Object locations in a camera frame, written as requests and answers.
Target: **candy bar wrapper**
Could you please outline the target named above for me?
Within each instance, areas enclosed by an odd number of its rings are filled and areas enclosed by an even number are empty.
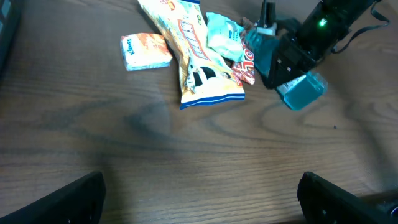
[[[254,84],[254,54],[244,44],[244,35],[241,36],[243,50],[244,50],[244,61],[234,62],[232,64],[232,71],[236,77],[240,80],[253,85]]]
[[[127,71],[168,67],[173,59],[159,34],[122,36],[120,48]]]
[[[208,29],[199,1],[138,1],[177,57],[182,92],[180,109],[244,99],[240,80],[224,59],[206,46]]]

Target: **wood grain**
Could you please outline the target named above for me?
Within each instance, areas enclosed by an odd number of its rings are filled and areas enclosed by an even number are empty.
[[[255,20],[260,3],[201,9]],[[277,10],[303,20],[316,3]],[[0,83],[0,216],[93,170],[108,190],[102,223],[287,222],[302,218],[308,170],[356,195],[395,189],[398,18],[377,8],[391,25],[328,57],[317,70],[329,91],[304,110],[259,78],[244,101],[179,110],[177,61],[124,69],[120,36],[158,32],[136,1],[26,1]],[[353,30],[368,24],[365,13]]]

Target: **snack bag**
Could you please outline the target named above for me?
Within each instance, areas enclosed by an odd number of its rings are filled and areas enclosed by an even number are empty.
[[[232,64],[232,71],[240,80],[253,85],[254,84],[254,54],[244,43],[244,35],[241,37],[242,46],[244,50],[244,61],[234,62]]]
[[[127,71],[168,67],[173,59],[159,34],[122,36],[120,48]]]
[[[224,58],[242,62],[244,53],[240,33],[243,27],[220,14],[207,12],[208,46]]]
[[[138,0],[175,52],[179,63],[181,107],[243,100],[242,83],[206,46],[207,26],[198,1]]]

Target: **small snack package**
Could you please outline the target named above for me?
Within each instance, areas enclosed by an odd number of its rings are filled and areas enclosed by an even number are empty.
[[[199,1],[138,1],[177,57],[182,92],[180,109],[244,99],[240,80],[220,54],[206,46],[208,29]]]
[[[234,75],[237,76],[240,80],[253,85],[254,84],[254,54],[251,52],[246,44],[244,43],[244,35],[241,37],[242,46],[244,50],[244,61],[243,62],[234,62],[232,64],[232,71]]]
[[[168,67],[173,59],[159,34],[122,36],[120,48],[127,71]]]
[[[244,60],[240,33],[243,27],[220,14],[207,12],[208,46],[234,62]]]

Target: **black plastic part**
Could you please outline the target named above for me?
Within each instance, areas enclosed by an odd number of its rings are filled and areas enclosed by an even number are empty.
[[[297,198],[308,224],[398,223],[398,219],[311,172],[304,173]]]
[[[276,22],[276,4],[274,2],[267,3],[267,27],[271,27]]]
[[[372,5],[373,0],[324,0],[304,21],[296,33],[298,44],[319,60],[341,39],[352,23]]]
[[[268,2],[268,0],[263,0],[257,26],[264,28],[271,27],[274,22],[276,22],[276,4]]]
[[[262,1],[260,19],[257,23],[257,26],[259,27],[266,27],[267,25],[267,2],[267,0]]]
[[[48,196],[0,218],[0,223],[97,224],[106,189],[101,172],[92,172]]]
[[[291,33],[285,34],[279,46],[272,53],[271,67],[263,83],[274,89],[288,81],[298,78],[311,70],[317,62],[300,48]]]

